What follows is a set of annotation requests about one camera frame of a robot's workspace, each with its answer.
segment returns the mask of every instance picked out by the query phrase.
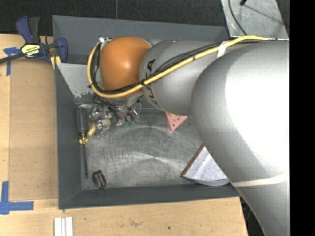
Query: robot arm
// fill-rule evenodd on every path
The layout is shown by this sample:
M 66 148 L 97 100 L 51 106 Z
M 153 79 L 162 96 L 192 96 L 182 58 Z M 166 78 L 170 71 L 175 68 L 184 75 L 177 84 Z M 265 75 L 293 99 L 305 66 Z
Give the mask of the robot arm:
M 98 44 L 90 55 L 88 78 L 95 93 L 125 107 L 144 96 L 162 111 L 191 114 L 202 142 L 265 235 L 288 235 L 289 43 L 255 36 L 223 44 L 154 45 L 133 38 L 119 46 L 120 40 Z M 93 80 L 98 51 L 101 87 Z

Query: blue tape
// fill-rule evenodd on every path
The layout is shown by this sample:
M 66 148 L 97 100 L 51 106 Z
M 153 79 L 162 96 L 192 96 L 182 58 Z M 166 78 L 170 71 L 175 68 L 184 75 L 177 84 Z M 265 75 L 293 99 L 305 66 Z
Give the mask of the blue tape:
M 8 215 L 10 211 L 17 210 L 34 210 L 34 201 L 22 201 L 22 202 L 9 202 L 9 181 L 2 182 L 1 202 L 0 202 L 0 214 Z
M 3 51 L 8 56 L 21 53 L 21 50 L 16 47 L 4 48 Z M 11 61 L 8 61 L 6 65 L 6 75 L 9 76 L 10 74 L 11 74 Z

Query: pink foam piece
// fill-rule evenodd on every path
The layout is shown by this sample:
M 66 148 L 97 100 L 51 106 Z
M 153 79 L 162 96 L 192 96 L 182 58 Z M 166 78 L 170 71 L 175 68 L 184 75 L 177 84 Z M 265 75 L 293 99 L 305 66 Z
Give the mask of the pink foam piece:
M 165 112 L 166 122 L 169 128 L 169 132 L 172 133 L 179 125 L 181 125 L 188 116 L 170 116 Z

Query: black mat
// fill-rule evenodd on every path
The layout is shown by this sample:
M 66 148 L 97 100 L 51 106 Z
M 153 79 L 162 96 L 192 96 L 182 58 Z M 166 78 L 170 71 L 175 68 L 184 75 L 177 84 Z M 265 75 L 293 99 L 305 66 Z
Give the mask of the black mat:
M 276 0 L 289 35 L 290 0 Z M 225 26 L 220 0 L 0 0 L 0 32 L 15 21 L 40 16 L 40 35 L 52 35 L 52 15 Z

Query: plywood surface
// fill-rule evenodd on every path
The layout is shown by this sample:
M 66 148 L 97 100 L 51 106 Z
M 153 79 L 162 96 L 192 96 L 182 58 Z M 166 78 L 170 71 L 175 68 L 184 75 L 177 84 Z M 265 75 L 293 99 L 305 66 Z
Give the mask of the plywood surface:
M 0 34 L 0 58 L 3 48 L 23 43 L 18 35 Z M 53 70 L 19 60 L 11 76 L 5 74 L 1 64 L 0 181 L 9 180 L 10 201 L 34 200 L 34 210 L 0 215 L 0 236 L 53 235 L 54 218 L 68 216 L 75 236 L 248 235 L 239 198 L 59 210 Z
M 4 46 L 1 41 L 1 50 L 13 46 L 19 48 L 24 43 L 19 35 L 10 35 L 6 39 L 9 42 Z M 56 198 L 53 68 L 44 61 L 20 58 L 11 62 L 10 80 L 9 198 L 12 201 Z

